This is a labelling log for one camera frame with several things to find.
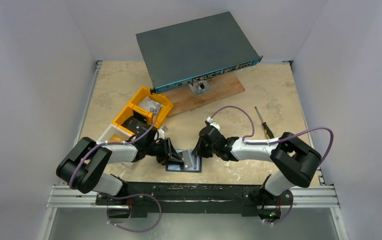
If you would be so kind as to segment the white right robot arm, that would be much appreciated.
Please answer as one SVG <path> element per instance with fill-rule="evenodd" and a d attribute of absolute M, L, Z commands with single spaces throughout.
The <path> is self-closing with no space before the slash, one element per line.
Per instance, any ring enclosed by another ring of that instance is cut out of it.
<path fill-rule="evenodd" d="M 290 132 L 256 142 L 237 136 L 227 138 L 210 125 L 200 131 L 192 153 L 202 158 L 217 156 L 226 162 L 258 160 L 274 163 L 278 171 L 267 178 L 259 191 L 261 200 L 267 204 L 291 187 L 309 187 L 322 160 L 318 151 Z"/>

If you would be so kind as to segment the navy blue card holder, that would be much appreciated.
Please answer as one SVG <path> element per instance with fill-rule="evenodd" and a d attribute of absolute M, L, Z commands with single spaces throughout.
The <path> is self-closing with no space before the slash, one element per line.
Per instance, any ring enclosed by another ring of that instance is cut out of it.
<path fill-rule="evenodd" d="M 191 149 L 177 149 L 176 152 L 182 158 L 182 163 L 167 165 L 167 172 L 200 173 L 202 171 L 202 157 L 192 154 Z"/>

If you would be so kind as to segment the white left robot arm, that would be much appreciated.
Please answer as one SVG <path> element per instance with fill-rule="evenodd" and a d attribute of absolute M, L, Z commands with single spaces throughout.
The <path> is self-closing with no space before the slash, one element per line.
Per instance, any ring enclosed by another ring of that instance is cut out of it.
<path fill-rule="evenodd" d="M 97 142 L 83 137 L 71 149 L 56 169 L 56 176 L 68 183 L 73 190 L 86 194 L 100 192 L 117 205 L 128 197 L 127 183 L 119 177 L 106 174 L 111 163 L 135 163 L 146 156 L 154 156 L 163 166 L 182 165 L 183 157 L 170 138 L 161 138 L 157 130 L 148 129 L 130 141 Z"/>

